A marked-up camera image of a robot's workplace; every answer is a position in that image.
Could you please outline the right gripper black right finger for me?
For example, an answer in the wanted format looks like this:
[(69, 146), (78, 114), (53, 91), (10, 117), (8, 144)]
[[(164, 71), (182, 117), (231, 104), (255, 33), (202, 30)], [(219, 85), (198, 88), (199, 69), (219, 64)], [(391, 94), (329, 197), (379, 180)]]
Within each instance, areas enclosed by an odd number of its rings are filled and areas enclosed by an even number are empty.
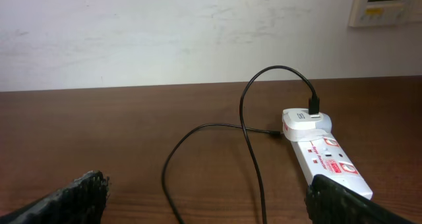
[(413, 224), (324, 175), (314, 176), (305, 204), (313, 224)]

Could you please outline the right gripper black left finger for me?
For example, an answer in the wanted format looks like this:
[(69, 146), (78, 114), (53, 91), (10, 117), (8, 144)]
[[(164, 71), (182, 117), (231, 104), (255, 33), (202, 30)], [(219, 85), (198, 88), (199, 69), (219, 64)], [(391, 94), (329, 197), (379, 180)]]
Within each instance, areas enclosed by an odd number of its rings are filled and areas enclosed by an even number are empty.
[(89, 171), (22, 208), (1, 216), (3, 224), (100, 224), (109, 196), (109, 177)]

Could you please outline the white USB charger adapter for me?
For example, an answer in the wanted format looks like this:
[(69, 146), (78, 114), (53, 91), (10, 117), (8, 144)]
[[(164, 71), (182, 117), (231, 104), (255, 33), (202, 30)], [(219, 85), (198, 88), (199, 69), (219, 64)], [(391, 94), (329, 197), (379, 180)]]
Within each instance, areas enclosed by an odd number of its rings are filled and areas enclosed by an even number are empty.
[(325, 113), (310, 115), (308, 109), (284, 109), (283, 133), (291, 142), (311, 141), (332, 131), (331, 118)]

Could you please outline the white power strip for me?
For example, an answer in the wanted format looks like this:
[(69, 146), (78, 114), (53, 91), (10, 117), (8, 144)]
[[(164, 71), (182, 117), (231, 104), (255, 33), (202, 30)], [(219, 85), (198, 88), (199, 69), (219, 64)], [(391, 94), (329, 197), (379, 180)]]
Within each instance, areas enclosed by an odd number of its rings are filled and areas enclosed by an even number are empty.
[(332, 131), (322, 138), (291, 142), (291, 145), (308, 184), (312, 183), (315, 175), (324, 175), (368, 200), (373, 197), (373, 191), (334, 138)]

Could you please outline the beige wall control panel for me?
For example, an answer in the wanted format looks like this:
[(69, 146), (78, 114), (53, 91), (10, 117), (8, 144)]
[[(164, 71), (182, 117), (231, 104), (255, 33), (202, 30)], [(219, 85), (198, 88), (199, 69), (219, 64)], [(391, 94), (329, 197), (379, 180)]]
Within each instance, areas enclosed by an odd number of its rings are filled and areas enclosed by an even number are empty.
[(393, 26), (420, 22), (421, 0), (353, 0), (348, 26)]

